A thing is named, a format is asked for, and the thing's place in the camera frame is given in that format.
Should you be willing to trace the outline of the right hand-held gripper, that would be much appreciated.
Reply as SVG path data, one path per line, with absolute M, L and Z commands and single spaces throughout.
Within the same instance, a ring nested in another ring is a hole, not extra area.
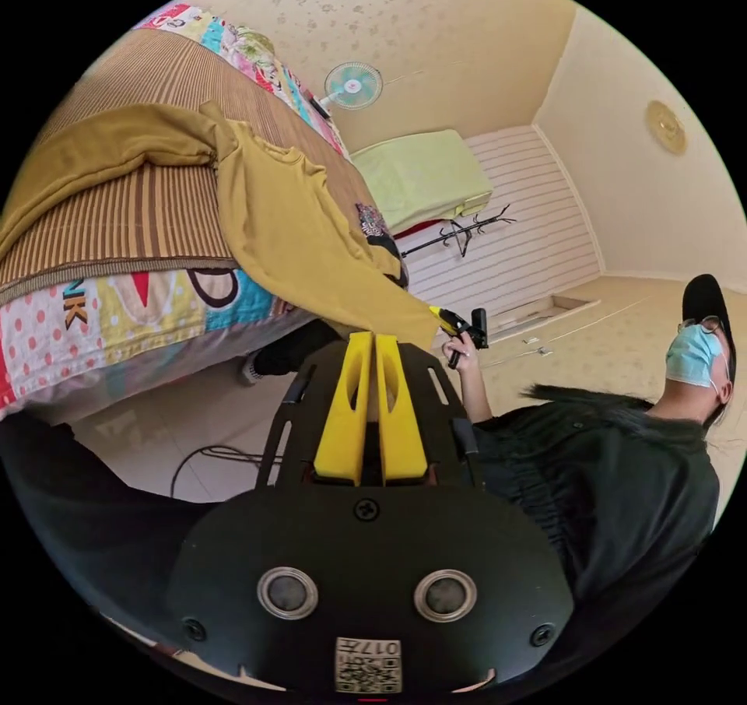
M 440 329 L 450 333 L 445 343 L 445 357 L 450 368 L 474 367 L 474 342 L 470 336 L 470 324 L 459 314 L 445 308 L 429 306 Z

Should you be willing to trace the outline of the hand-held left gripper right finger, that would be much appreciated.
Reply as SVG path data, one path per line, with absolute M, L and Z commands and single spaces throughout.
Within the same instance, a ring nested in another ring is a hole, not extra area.
M 400 346 L 393 335 L 375 336 L 381 467 L 384 479 L 423 479 L 427 460 Z

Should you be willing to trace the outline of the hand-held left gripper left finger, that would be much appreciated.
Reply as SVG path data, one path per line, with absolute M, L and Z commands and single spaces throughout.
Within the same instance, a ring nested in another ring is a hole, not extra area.
M 351 334 L 313 462 L 321 479 L 362 475 L 371 360 L 372 333 Z

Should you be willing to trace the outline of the person's right hand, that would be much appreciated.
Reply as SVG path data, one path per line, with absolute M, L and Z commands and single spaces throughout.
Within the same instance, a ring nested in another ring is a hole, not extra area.
M 456 356 L 454 369 L 462 380 L 475 377 L 480 373 L 479 350 L 466 331 L 458 336 L 450 337 L 442 345 L 442 353 L 448 363 L 452 357 Z

